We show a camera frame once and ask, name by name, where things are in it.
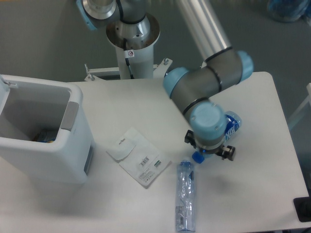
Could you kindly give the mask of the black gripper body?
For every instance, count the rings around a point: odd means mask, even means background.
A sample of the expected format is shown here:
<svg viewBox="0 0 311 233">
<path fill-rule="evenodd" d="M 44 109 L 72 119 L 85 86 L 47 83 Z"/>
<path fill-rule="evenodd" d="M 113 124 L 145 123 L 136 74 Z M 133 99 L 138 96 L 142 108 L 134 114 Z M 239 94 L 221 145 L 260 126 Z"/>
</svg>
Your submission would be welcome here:
<svg viewBox="0 0 311 233">
<path fill-rule="evenodd" d="M 222 145 L 224 144 L 223 141 L 212 142 L 212 141 L 198 141 L 197 140 L 195 142 L 196 142 L 197 151 L 201 155 L 215 154 L 216 152 L 218 152 L 219 148 L 221 148 Z"/>
</svg>

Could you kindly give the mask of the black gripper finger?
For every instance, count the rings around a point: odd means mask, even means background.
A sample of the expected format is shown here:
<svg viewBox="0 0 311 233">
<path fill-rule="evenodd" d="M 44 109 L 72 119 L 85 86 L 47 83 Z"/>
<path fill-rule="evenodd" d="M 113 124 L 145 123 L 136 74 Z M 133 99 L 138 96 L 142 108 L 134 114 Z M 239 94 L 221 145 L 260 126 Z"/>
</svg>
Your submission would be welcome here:
<svg viewBox="0 0 311 233">
<path fill-rule="evenodd" d="M 235 157 L 235 147 L 233 146 L 222 146 L 219 148 L 217 155 L 220 156 L 223 160 L 228 159 L 230 161 L 234 160 Z"/>
<path fill-rule="evenodd" d="M 197 148 L 194 132 L 192 130 L 187 130 L 186 135 L 184 137 L 184 142 L 193 146 L 194 149 Z"/>
</svg>

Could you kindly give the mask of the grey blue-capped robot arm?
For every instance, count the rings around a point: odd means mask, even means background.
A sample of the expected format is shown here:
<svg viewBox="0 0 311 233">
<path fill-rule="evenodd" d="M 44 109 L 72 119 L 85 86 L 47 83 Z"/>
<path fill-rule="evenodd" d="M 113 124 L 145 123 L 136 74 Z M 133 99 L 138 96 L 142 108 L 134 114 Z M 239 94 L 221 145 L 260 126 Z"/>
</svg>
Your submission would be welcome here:
<svg viewBox="0 0 311 233">
<path fill-rule="evenodd" d="M 227 120 L 210 97 L 239 84 L 253 73 L 253 61 L 244 51 L 235 51 L 207 0 L 179 0 L 190 34 L 203 57 L 203 65 L 190 71 L 154 68 L 154 44 L 160 35 L 158 21 L 147 12 L 144 0 L 79 0 L 86 25 L 106 29 L 115 47 L 121 79 L 154 78 L 163 73 L 163 87 L 190 125 L 185 142 L 201 156 L 216 154 L 233 160 L 235 148 L 225 146 Z"/>
</svg>

